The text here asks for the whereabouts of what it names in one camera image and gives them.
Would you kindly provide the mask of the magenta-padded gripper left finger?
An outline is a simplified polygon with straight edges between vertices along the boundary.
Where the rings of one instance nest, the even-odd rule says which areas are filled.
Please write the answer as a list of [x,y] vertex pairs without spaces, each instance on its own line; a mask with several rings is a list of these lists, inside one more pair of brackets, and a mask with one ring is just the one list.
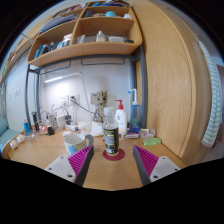
[[93,155],[93,146],[87,146],[68,157],[59,156],[45,168],[45,171],[82,186]]

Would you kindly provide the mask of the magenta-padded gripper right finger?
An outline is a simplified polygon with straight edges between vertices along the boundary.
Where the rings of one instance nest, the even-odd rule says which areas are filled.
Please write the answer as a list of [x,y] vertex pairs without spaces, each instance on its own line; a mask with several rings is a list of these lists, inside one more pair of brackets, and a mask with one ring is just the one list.
[[133,146],[133,156],[143,186],[180,170],[168,157],[157,157],[136,145]]

